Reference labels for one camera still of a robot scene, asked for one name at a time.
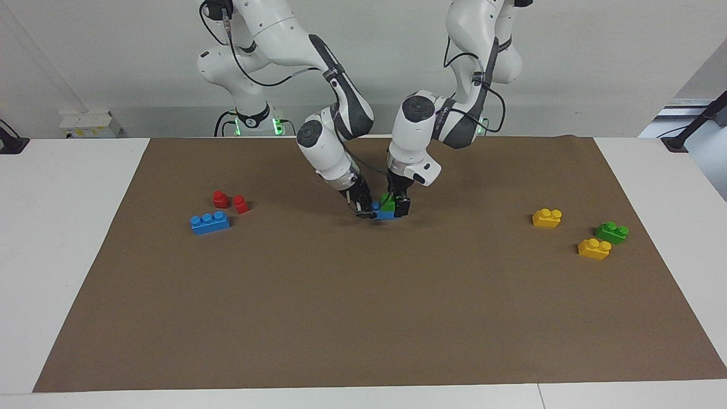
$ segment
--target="power outlet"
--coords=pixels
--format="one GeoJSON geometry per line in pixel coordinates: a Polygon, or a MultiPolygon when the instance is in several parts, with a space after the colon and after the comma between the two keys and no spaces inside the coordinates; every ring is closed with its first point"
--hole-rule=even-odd
{"type": "Polygon", "coordinates": [[[65,138],[118,138],[121,125],[107,111],[62,114],[61,132],[65,138]]]}

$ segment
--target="toy building block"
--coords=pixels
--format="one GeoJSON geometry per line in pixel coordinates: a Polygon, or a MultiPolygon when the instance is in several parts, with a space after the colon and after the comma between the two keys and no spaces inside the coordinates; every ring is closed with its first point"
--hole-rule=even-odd
{"type": "Polygon", "coordinates": [[[376,218],[374,220],[399,220],[398,217],[394,216],[394,210],[388,212],[380,209],[380,207],[381,204],[379,202],[374,202],[373,208],[376,212],[376,218]]]}
{"type": "Polygon", "coordinates": [[[225,212],[216,212],[214,215],[207,213],[202,217],[194,216],[190,220],[190,224],[194,234],[199,236],[202,234],[229,229],[230,219],[228,219],[225,212]]]}
{"type": "Polygon", "coordinates": [[[227,209],[230,207],[230,198],[221,191],[216,191],[212,194],[212,203],[217,209],[227,209]]]}
{"type": "Polygon", "coordinates": [[[606,240],[613,245],[620,245],[629,235],[629,229],[626,226],[617,227],[612,221],[604,223],[596,229],[595,236],[601,240],[606,240]]]}
{"type": "Polygon", "coordinates": [[[250,211],[250,208],[247,206],[247,202],[245,202],[244,197],[237,195],[234,199],[232,199],[232,201],[239,215],[250,211]]]}
{"type": "Polygon", "coordinates": [[[597,239],[583,240],[578,245],[578,254],[596,260],[603,260],[611,254],[612,248],[613,246],[609,242],[599,242],[597,239]]]}
{"type": "Polygon", "coordinates": [[[381,203],[383,203],[383,206],[381,206],[382,212],[396,211],[396,202],[394,202],[394,198],[391,197],[390,193],[387,193],[384,196],[381,196],[381,203]]]}
{"type": "Polygon", "coordinates": [[[533,215],[533,225],[537,227],[549,227],[554,229],[561,224],[563,213],[560,210],[541,209],[533,215]]]}

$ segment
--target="green block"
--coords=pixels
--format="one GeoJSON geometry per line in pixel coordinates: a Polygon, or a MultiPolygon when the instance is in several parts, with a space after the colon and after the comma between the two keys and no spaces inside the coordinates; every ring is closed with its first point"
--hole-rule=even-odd
{"type": "Polygon", "coordinates": [[[602,224],[595,231],[595,236],[601,240],[606,240],[613,245],[620,245],[629,235],[629,229],[626,226],[618,227],[614,222],[602,224]]]}
{"type": "Polygon", "coordinates": [[[396,203],[394,202],[394,198],[391,197],[390,193],[387,193],[384,196],[381,196],[381,211],[382,212],[395,212],[396,211],[396,203]]]}

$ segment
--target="white table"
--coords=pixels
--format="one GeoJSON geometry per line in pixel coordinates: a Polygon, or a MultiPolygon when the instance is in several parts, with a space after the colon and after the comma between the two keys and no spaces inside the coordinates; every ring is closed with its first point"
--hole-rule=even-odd
{"type": "MultiPolygon", "coordinates": [[[[727,203],[658,140],[597,143],[724,361],[727,203]]],[[[0,156],[0,408],[727,408],[727,381],[31,394],[147,144],[34,140],[0,156]]]]}

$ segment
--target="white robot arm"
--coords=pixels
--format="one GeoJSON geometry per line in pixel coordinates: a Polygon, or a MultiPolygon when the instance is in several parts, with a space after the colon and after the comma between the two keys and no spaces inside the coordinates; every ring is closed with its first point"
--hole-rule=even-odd
{"type": "Polygon", "coordinates": [[[316,172],[348,199],[357,215],[375,217],[369,187],[342,145],[367,134],[374,113],[326,43],[303,29],[286,0],[206,0],[202,7],[208,18],[224,22],[228,44],[203,53],[199,70],[209,82],[230,92],[246,126],[264,121],[270,113],[263,87],[281,84],[310,69],[323,73],[336,103],[308,117],[298,132],[298,146],[316,172]],[[270,63],[309,68],[277,84],[263,84],[251,77],[270,63]]]}
{"type": "Polygon", "coordinates": [[[454,149],[471,145],[492,82],[508,84],[522,68],[512,45],[515,11],[532,0],[453,0],[446,27],[451,42],[463,51],[449,64],[457,79],[452,98],[429,91],[416,92],[402,103],[389,147],[389,189],[396,216],[409,212],[407,189],[414,182],[429,186],[441,166],[427,153],[429,142],[439,140],[454,149]]]}

